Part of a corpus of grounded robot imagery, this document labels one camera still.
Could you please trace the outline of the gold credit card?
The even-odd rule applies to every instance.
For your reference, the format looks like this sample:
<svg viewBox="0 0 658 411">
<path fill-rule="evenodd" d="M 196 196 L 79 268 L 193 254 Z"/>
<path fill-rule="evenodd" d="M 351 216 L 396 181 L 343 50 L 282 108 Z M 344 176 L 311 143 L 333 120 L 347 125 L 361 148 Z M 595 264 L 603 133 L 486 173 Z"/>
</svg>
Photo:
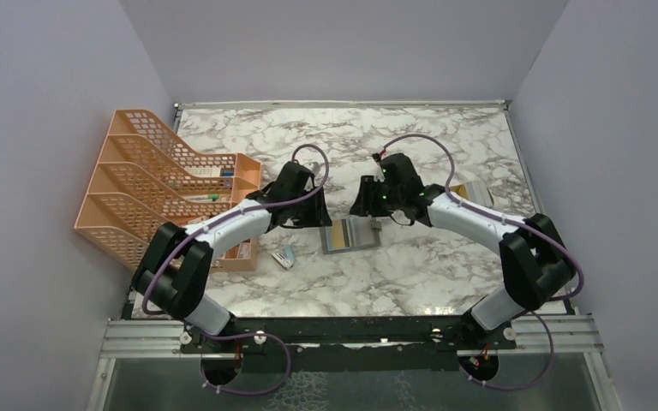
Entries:
<svg viewBox="0 0 658 411">
<path fill-rule="evenodd" d="M 327 230 L 327 249 L 330 252 L 345 250 L 349 247 L 349 236 L 346 231 L 346 221 L 333 220 L 332 227 Z"/>
</svg>

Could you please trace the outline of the grey card holder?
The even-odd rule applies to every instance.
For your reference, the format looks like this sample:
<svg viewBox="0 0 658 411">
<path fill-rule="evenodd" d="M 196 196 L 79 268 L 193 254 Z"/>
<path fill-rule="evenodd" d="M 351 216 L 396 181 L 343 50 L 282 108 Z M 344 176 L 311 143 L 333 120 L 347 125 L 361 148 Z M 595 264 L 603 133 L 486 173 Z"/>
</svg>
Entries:
<svg viewBox="0 0 658 411">
<path fill-rule="evenodd" d="M 336 253 L 350 253 L 362 250 L 379 248 L 381 246 L 381 223 L 372 217 L 348 216 L 342 218 L 346 221 L 346 231 L 349 236 L 349 247 L 345 250 L 330 252 L 327 249 L 327 230 L 331 227 L 320 228 L 320 241 L 324 255 Z"/>
</svg>

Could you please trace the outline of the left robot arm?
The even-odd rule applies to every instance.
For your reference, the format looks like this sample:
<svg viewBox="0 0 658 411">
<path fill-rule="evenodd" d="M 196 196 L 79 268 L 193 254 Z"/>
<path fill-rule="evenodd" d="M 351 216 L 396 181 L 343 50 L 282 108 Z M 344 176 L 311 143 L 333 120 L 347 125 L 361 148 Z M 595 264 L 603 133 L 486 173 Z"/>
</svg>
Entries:
<svg viewBox="0 0 658 411">
<path fill-rule="evenodd" d="M 212 350 L 225 351 L 235 340 L 234 316 L 205 293 L 211 265 L 232 248 L 290 220 L 302 228 L 331 223 L 315 173 L 297 162 L 286 163 L 274 182 L 226 212 L 185 227 L 160 225 L 131 286 L 162 313 L 201 330 Z"/>
</svg>

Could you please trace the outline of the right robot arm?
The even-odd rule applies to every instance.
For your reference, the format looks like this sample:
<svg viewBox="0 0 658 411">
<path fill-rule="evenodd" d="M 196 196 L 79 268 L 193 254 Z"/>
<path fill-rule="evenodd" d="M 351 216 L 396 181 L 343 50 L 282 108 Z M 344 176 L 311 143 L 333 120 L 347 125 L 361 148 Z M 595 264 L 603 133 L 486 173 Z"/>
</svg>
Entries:
<svg viewBox="0 0 658 411">
<path fill-rule="evenodd" d="M 506 216 L 439 184 L 426 185 L 401 153 L 381 159 L 379 168 L 380 177 L 362 176 L 351 215 L 391 217 L 400 211 L 412 223 L 462 235 L 500 258 L 503 283 L 462 317 L 460 336 L 467 346 L 483 347 L 501 325 L 542 307 L 577 275 L 548 216 Z"/>
</svg>

